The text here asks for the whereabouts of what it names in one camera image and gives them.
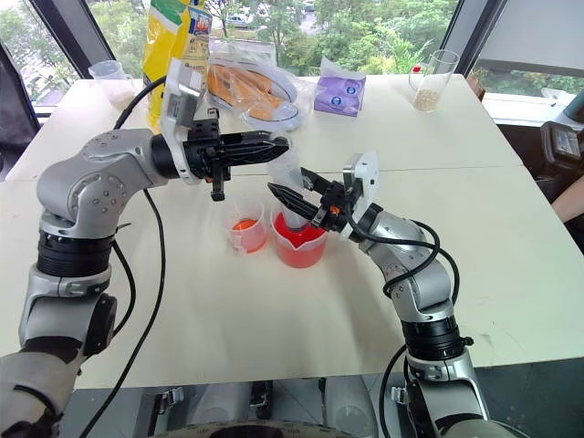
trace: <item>window frame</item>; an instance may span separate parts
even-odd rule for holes
[[[93,64],[116,59],[85,0],[29,1],[80,78],[92,78],[89,67]],[[63,16],[60,7],[72,9],[78,23],[72,23],[70,17]],[[91,44],[83,45],[80,41],[90,41]]]

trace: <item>white table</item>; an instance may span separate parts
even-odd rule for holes
[[[255,193],[273,204],[265,176],[239,176],[227,197]],[[159,318],[126,386],[254,381],[379,372],[403,343],[377,267],[351,242],[329,237],[321,262],[284,266],[273,245],[234,254],[214,221],[207,187],[170,182],[153,190],[166,225],[168,270]],[[383,172],[377,202],[440,234],[462,276],[456,318],[472,336],[476,366],[584,355],[584,261],[520,166]],[[0,354],[18,348],[27,268],[37,256],[34,182],[0,184]],[[111,387],[154,303],[155,223],[136,195],[121,222],[138,301],[129,325],[83,366],[80,388]],[[127,303],[116,257],[109,293]]]
[[[358,117],[314,111],[290,134],[303,165],[338,172],[352,153],[368,150],[379,152],[382,170],[521,165],[462,76],[452,77],[434,113],[414,109],[410,93],[406,76],[368,76]],[[94,81],[77,81],[6,179],[35,179],[50,163],[110,130],[118,116]],[[148,128],[146,116],[140,105],[124,128]],[[220,111],[220,124],[223,133],[250,130],[227,110]],[[234,174],[266,174],[266,169],[246,166],[234,168]]]

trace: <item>plastic measuring cup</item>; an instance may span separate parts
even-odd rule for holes
[[[131,76],[124,73],[119,61],[101,61],[89,67],[89,74],[98,81],[109,102],[123,110],[136,95]]]
[[[254,253],[266,243],[264,204],[259,199],[244,197],[225,201],[221,216],[224,232],[238,253]]]
[[[412,68],[409,81],[416,92],[412,102],[414,108],[423,112],[432,112],[436,109],[458,65],[458,59],[458,55],[454,52],[441,49],[430,55],[427,64],[419,64]]]
[[[280,260],[293,267],[309,267],[317,263],[325,251],[327,232],[307,225],[300,231],[286,226],[282,207],[276,206],[270,214],[276,234],[276,252]]]

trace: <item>black cable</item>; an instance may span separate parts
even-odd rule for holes
[[[428,231],[428,233],[430,233],[430,235],[432,235],[432,238],[434,239],[433,250],[430,253],[430,255],[428,257],[426,257],[426,259],[423,262],[421,262],[418,266],[414,267],[413,269],[410,269],[408,272],[405,272],[403,274],[400,274],[400,275],[392,278],[391,280],[388,280],[387,283],[385,283],[385,285],[383,285],[383,293],[385,294],[386,297],[391,298],[391,288],[392,287],[394,287],[395,285],[397,285],[401,281],[405,280],[406,278],[410,278],[412,276],[415,276],[420,271],[422,271],[423,269],[428,267],[430,265],[430,263],[434,261],[436,256],[438,256],[438,253],[440,252],[440,237],[438,236],[438,234],[429,225],[426,225],[426,224],[424,224],[422,222],[418,222],[418,221],[413,221],[413,222],[416,225],[418,225],[419,227]]]
[[[426,258],[426,260],[424,260],[423,263],[421,263],[419,266],[415,267],[414,269],[406,272],[405,274],[402,274],[400,276],[397,276],[395,278],[393,278],[392,280],[390,280],[388,283],[390,283],[390,286],[392,284],[396,283],[396,280],[399,279],[399,281],[402,281],[406,278],[409,278],[410,276],[413,276],[415,274],[417,274],[418,272],[420,272],[422,269],[424,269],[425,267],[427,267],[434,259],[435,259],[435,249],[436,247],[438,247],[438,251],[437,253],[442,255],[450,264],[452,270],[453,270],[453,276],[454,276],[454,285],[453,285],[453,295],[452,295],[452,301],[453,303],[456,303],[456,300],[458,299],[458,289],[460,288],[460,274],[458,272],[458,266],[456,265],[456,263],[454,262],[454,259],[452,258],[452,256],[450,254],[448,254],[444,249],[440,248],[439,245],[436,245],[436,243],[434,242],[433,244],[428,243],[428,242],[422,242],[419,240],[407,240],[407,239],[391,239],[389,237],[380,237],[377,235],[372,235],[370,233],[367,233],[366,231],[362,230],[354,221],[354,219],[352,218],[351,214],[350,214],[350,203],[345,205],[345,219],[347,220],[347,223],[351,226],[351,228],[353,229],[353,231],[355,232],[356,235],[358,235],[359,237],[363,238],[363,239],[367,239],[367,240],[371,240],[372,242],[377,242],[379,244],[389,244],[389,245],[412,245],[412,246],[422,246],[424,248],[430,248],[433,251],[430,253],[430,255],[428,256],[428,258]],[[428,231],[434,238],[434,240],[437,238],[438,234],[428,225],[423,224],[421,222],[416,222],[414,221],[418,226],[420,226],[421,228],[424,228],[426,231]],[[418,268],[421,265],[426,264],[423,268],[419,269]],[[385,289],[387,284],[385,284],[385,286],[383,287],[383,293],[385,294]]]
[[[160,309],[160,306],[161,306],[162,292],[164,290],[164,278],[166,277],[166,248],[164,246],[164,228],[162,225],[161,215],[158,212],[158,208],[156,208],[156,204],[154,203],[154,201],[150,197],[148,190],[144,189],[143,191],[144,191],[144,196],[146,196],[146,199],[148,200],[148,203],[150,204],[150,207],[154,211],[154,216],[156,216],[156,224],[158,225],[158,236],[159,236],[159,239],[161,242],[161,277],[160,277],[160,283],[158,285],[158,296],[156,297],[156,303],[154,304],[154,309],[152,310],[152,314],[150,316],[148,324],[146,325],[146,329],[142,332],[142,335],[140,336],[140,339],[138,340],[138,343],[136,344],[134,351],[131,353],[130,359],[128,360],[128,363],[126,364],[124,371],[121,372],[120,378],[118,379],[118,381],[116,382],[116,385],[113,387],[113,389],[109,393],[108,398],[103,402],[103,404],[101,405],[99,410],[95,413],[93,418],[89,421],[88,425],[85,426],[85,429],[83,430],[83,432],[81,433],[79,438],[87,438],[87,436],[89,435],[89,432],[91,431],[93,426],[96,424],[96,422],[98,422],[99,418],[106,411],[106,409],[108,409],[108,406],[110,406],[111,401],[114,399],[114,397],[116,396],[116,394],[120,390],[121,385],[126,380],[126,377],[128,376],[128,373],[130,372],[130,368],[133,365],[134,361],[136,360],[138,353],[140,352],[142,344],[144,343],[144,341],[148,337],[148,334],[150,333],[152,325],[154,324],[154,320],[156,319],[156,316],[158,315],[158,310]]]
[[[405,344],[403,344],[393,355],[388,363],[385,372],[383,373],[383,378],[381,379],[381,387],[380,387],[380,402],[379,402],[379,411],[380,411],[380,424],[381,424],[381,431],[383,432],[383,436],[385,438],[391,438],[390,431],[387,429],[387,423],[385,421],[385,390],[387,389],[387,380],[390,377],[391,370],[395,366],[395,362],[398,361],[402,353],[405,351]]]
[[[126,257],[121,252],[118,242],[114,240],[111,244],[111,247],[116,253],[116,256],[118,256],[121,266],[124,268],[124,272],[126,273],[126,277],[128,278],[128,283],[130,284],[130,303],[128,304],[128,308],[126,309],[124,318],[121,319],[120,324],[118,324],[118,326],[113,330],[113,336],[115,337],[120,332],[120,330],[122,330],[123,327],[126,325],[128,319],[130,319],[131,312],[134,310],[134,305],[136,304],[136,282],[134,281],[134,275],[131,273],[130,265],[128,265]]]
[[[408,358],[403,358],[403,378],[406,383],[412,383],[410,380],[410,368],[408,367]]]
[[[163,76],[161,78],[156,79],[154,82],[151,82],[146,87],[144,87],[144,89],[140,93],[138,93],[136,97],[134,97],[134,99],[131,100],[126,109],[121,112],[120,116],[118,117],[118,120],[116,120],[116,124],[114,125],[113,129],[118,130],[119,128],[121,128],[121,125],[123,125],[124,121],[126,121],[128,116],[130,116],[134,107],[136,107],[136,105],[138,105],[138,103],[142,99],[144,99],[144,96],[153,91],[156,87],[162,85],[165,80],[166,76]]]

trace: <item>window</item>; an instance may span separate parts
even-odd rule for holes
[[[569,94],[578,94],[584,89],[584,78],[571,76],[487,67],[474,67],[473,74],[481,87],[489,93],[550,97],[548,89],[561,90]]]
[[[26,0],[0,3],[0,39],[10,51],[35,106],[54,106],[78,74]]]
[[[458,0],[205,3],[214,37],[270,42],[280,67],[309,76],[318,75],[323,56],[369,74],[408,73],[439,48]],[[241,15],[245,28],[232,19]]]
[[[141,78],[150,0],[87,0],[87,4],[124,71]]]

